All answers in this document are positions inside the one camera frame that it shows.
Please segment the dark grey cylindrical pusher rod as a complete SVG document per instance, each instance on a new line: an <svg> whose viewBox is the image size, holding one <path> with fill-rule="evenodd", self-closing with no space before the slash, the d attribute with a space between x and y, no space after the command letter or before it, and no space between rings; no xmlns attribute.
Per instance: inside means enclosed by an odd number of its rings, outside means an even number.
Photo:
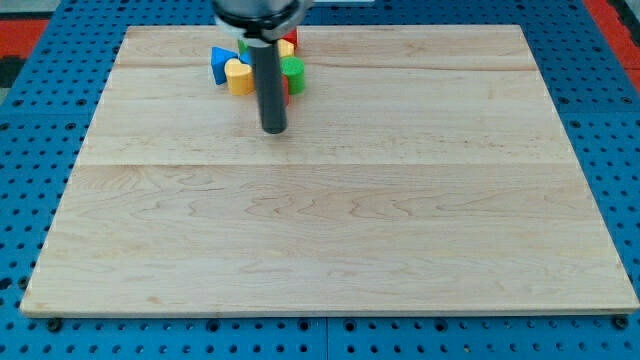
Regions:
<svg viewBox="0 0 640 360"><path fill-rule="evenodd" d="M254 39L247 44L262 130L268 134L282 133L288 122L277 44Z"/></svg>

